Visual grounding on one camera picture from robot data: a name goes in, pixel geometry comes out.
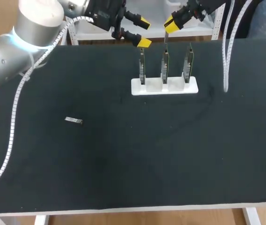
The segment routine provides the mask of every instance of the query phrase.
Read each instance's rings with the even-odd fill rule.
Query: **coiled cable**
[[[6,153],[6,156],[5,156],[5,160],[3,162],[2,167],[0,168],[0,177],[4,173],[4,171],[5,171],[6,167],[7,167],[7,164],[9,162],[10,156],[11,156],[12,147],[13,147],[13,141],[14,141],[14,137],[15,137],[16,109],[17,109],[18,101],[19,101],[19,98],[20,98],[20,95],[21,95],[21,91],[22,91],[22,88],[23,88],[25,82],[29,79],[29,77],[31,76],[31,74],[34,71],[34,69],[37,68],[45,60],[45,58],[47,58],[49,56],[49,54],[54,50],[54,48],[58,45],[58,43],[62,39],[64,33],[67,31],[68,27],[71,26],[72,24],[74,24],[75,22],[80,21],[80,20],[87,20],[89,22],[93,22],[92,18],[89,18],[89,17],[86,17],[86,16],[79,16],[79,17],[76,17],[76,18],[70,20],[65,25],[65,27],[62,29],[62,31],[58,34],[58,36],[57,36],[56,40],[54,41],[54,43],[37,60],[37,62],[26,72],[26,74],[21,79],[21,82],[19,83],[19,85],[17,87],[16,93],[15,93],[14,102],[13,102],[13,106],[12,106],[9,144],[8,144],[8,149],[7,149],[7,153]]]
[[[223,56],[223,90],[224,92],[228,92],[229,89],[229,69],[230,69],[230,61],[231,61],[231,54],[232,54],[232,49],[233,49],[233,44],[234,44],[234,39],[235,39],[235,35],[237,33],[238,30],[238,26],[241,22],[241,19],[243,17],[243,15],[245,14],[248,6],[250,5],[250,3],[252,2],[252,0],[246,0],[244,6],[242,7],[236,22],[234,24],[232,33],[231,33],[231,37],[230,37],[230,41],[229,41],[229,45],[228,45],[228,52],[227,52],[227,58],[226,58],[226,37],[223,37],[223,41],[222,41],[222,56]],[[226,21],[226,27],[225,27],[225,32],[227,35],[227,30],[228,30],[228,26],[229,26],[229,20],[230,18],[228,17],[227,21]]]

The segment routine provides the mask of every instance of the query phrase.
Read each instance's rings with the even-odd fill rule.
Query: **black table surface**
[[[170,76],[189,43],[171,43]],[[58,47],[19,102],[0,213],[266,202],[266,40],[193,43],[199,93],[132,96],[138,49]],[[160,75],[162,44],[146,50]],[[0,166],[20,76],[0,88]],[[83,126],[65,121],[82,119]]]

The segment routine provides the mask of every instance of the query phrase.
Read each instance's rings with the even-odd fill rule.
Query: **white shelf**
[[[167,0],[128,0],[127,10],[132,13],[142,15],[151,23],[151,27],[148,30],[145,30],[133,25],[131,21],[125,18],[123,19],[122,27],[131,33],[138,33],[146,38],[163,38],[165,36],[163,24],[169,16],[166,15],[167,11],[169,11],[167,7],[169,7]],[[210,16],[207,16],[203,22],[192,19],[188,24],[186,24],[186,27],[187,28],[183,28],[182,30],[178,30],[170,34],[169,37],[205,36],[213,35],[215,32],[215,25]],[[73,29],[73,38],[77,40],[113,39],[111,37],[111,31],[107,32],[85,21],[78,22]]]

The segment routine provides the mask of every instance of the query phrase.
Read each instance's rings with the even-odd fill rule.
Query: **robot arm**
[[[132,34],[121,28],[123,18],[134,23],[134,25],[148,29],[150,23],[141,15],[133,14],[126,9],[126,0],[58,0],[62,5],[65,15],[74,18],[77,16],[88,16],[93,19],[93,25],[109,31],[113,29],[112,37],[115,39],[127,39],[136,47],[149,47],[151,41]]]
[[[125,17],[148,29],[140,15],[126,10],[126,0],[19,0],[18,17],[10,34],[0,36],[0,85],[28,70],[52,45],[64,18],[87,16],[104,30],[113,28],[115,39],[125,38],[134,46],[149,47],[151,41],[121,28]]]
[[[164,24],[165,30],[169,34],[180,30],[193,16],[203,21],[206,14],[213,13],[226,2],[227,0],[188,0],[187,6],[183,6],[179,11],[171,14]]]

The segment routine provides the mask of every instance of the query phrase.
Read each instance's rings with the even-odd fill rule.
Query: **white holder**
[[[161,77],[147,78],[145,85],[140,79],[131,80],[132,95],[172,95],[172,94],[196,94],[199,92],[198,84],[194,76],[189,83],[185,83],[184,76],[168,77],[167,84],[162,83]]]

